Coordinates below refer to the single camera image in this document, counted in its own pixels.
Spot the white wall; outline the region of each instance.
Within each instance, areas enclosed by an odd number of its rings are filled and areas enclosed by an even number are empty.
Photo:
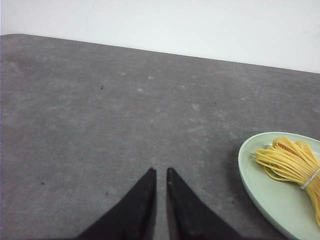
[[[2,0],[13,33],[320,73],[320,0]]]

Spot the oval plate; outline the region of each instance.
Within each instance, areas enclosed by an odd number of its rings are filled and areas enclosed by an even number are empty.
[[[287,132],[264,132],[247,139],[238,154],[238,166],[247,193],[259,211],[282,234],[293,240],[319,240],[320,227],[307,193],[295,183],[270,178],[251,153],[278,137],[307,141],[320,158],[320,141]]]

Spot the yellow noodle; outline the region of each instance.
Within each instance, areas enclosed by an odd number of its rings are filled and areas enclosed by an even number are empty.
[[[303,187],[320,169],[320,161],[306,141],[291,141],[287,137],[273,140],[267,149],[259,148],[255,161],[261,164],[270,178],[295,182]],[[304,189],[311,199],[315,220],[320,227],[320,172]]]

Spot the gray table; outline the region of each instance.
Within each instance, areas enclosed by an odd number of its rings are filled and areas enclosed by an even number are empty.
[[[284,239],[248,197],[238,150],[261,132],[320,139],[319,92],[315,73],[2,36],[2,239],[75,237],[151,166],[154,239],[168,239],[168,167],[242,235]]]

